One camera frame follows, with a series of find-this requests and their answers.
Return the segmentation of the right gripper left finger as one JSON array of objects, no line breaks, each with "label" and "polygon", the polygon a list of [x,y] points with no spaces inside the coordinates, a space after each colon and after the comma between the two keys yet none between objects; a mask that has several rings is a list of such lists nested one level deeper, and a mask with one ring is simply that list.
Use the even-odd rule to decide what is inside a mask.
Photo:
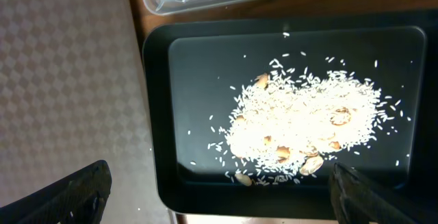
[{"label": "right gripper left finger", "polygon": [[1,224],[99,224],[112,186],[110,168],[98,160],[1,208]]}]

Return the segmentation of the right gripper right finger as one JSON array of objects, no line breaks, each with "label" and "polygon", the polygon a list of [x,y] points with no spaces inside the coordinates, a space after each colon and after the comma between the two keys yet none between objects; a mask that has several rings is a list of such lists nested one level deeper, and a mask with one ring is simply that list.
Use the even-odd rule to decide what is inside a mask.
[{"label": "right gripper right finger", "polygon": [[334,164],[328,184],[331,205],[339,223],[420,221],[412,204],[344,164]]}]

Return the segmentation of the rice food waste pile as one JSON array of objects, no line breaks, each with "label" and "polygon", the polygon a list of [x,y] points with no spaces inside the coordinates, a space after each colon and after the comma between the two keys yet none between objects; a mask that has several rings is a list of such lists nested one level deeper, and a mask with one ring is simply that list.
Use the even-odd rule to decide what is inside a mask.
[{"label": "rice food waste pile", "polygon": [[184,38],[169,51],[181,175],[318,184],[343,162],[407,180],[423,35],[327,32]]}]

